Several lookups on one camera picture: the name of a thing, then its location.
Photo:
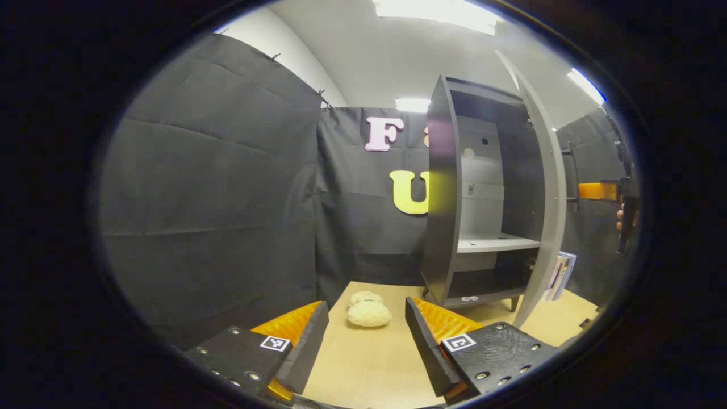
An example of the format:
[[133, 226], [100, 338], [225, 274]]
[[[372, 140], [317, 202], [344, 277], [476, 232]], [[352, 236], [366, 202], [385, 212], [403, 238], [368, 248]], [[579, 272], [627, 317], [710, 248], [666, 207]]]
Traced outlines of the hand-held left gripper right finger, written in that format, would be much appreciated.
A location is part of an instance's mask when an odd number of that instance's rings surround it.
[[434, 394], [450, 406], [495, 393], [558, 350], [511, 324], [479, 324], [418, 298], [407, 298], [405, 318]]

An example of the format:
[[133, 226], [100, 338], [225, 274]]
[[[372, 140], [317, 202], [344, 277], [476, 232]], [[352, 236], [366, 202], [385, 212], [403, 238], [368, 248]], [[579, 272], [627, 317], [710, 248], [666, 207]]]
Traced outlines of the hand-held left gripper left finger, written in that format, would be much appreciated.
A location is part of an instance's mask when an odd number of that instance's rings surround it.
[[295, 402], [306, 388], [328, 324], [327, 302], [314, 301], [252, 329], [223, 329], [186, 350], [185, 357], [254, 398]]

